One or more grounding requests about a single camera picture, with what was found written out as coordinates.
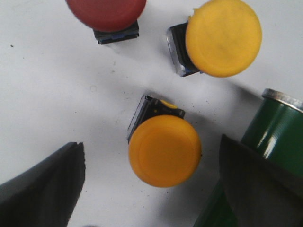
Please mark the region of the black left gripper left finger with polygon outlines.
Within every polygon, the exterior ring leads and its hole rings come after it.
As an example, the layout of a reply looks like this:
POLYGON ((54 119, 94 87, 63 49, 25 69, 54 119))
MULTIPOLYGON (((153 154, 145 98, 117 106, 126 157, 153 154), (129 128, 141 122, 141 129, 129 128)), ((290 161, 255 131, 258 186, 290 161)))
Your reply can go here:
POLYGON ((84 181, 84 145, 67 143, 0 186, 0 225, 67 226, 84 181))

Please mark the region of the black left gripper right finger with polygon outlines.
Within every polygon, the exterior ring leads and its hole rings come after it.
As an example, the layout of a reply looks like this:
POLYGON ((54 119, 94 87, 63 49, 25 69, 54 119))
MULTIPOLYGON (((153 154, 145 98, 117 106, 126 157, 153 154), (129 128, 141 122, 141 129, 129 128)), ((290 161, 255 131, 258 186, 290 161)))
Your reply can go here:
POLYGON ((220 180, 240 227, 301 227, 303 179, 222 135, 220 180))

